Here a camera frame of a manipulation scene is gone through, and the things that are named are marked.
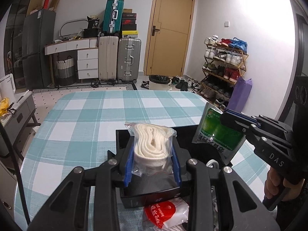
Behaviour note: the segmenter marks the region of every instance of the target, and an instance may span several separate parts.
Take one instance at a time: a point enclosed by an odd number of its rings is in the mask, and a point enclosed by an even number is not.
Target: yellow plastic bag
[[[0,102],[0,117],[7,113],[9,106],[9,99],[7,97]]]

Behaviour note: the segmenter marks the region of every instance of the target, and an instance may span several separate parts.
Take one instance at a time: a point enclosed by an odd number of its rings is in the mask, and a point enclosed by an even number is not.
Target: silver suitcase
[[[116,79],[118,41],[119,38],[116,36],[100,37],[98,46],[98,78],[100,80]]]
[[[118,50],[118,83],[137,82],[141,52],[141,40],[121,38]]]

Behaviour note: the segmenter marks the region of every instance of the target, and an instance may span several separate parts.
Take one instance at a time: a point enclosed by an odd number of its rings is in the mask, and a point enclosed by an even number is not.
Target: checkered tablecloth
[[[68,94],[57,101],[35,135],[25,156],[21,175],[30,218],[76,166],[85,169],[107,160],[116,152],[116,129],[125,122],[165,126],[199,124],[206,101],[190,92],[94,91]],[[235,171],[263,198],[267,164],[253,153],[247,141],[233,158]],[[93,230],[94,190],[91,189],[89,230]],[[16,189],[15,221],[27,229]],[[142,209],[124,209],[118,203],[121,230],[142,230]]]

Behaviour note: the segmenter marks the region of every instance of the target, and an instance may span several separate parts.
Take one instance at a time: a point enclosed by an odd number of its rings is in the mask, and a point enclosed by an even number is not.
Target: open black box
[[[177,132],[173,145],[187,149],[192,158],[206,164],[209,160],[218,161],[220,168],[225,166],[221,157],[212,145],[206,143],[194,144],[192,139],[198,125],[173,127]],[[116,150],[130,148],[134,143],[134,137],[128,130],[116,130]],[[185,197],[190,194],[189,187],[178,187],[173,174],[157,173],[152,176],[132,175],[128,187],[120,189],[120,196],[125,208],[144,207],[156,202],[170,200],[174,197]]]

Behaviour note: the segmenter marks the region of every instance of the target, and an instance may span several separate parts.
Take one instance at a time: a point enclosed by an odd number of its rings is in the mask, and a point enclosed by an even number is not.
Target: red and white package
[[[188,221],[189,205],[174,198],[144,207],[147,218],[160,229],[169,229]]]

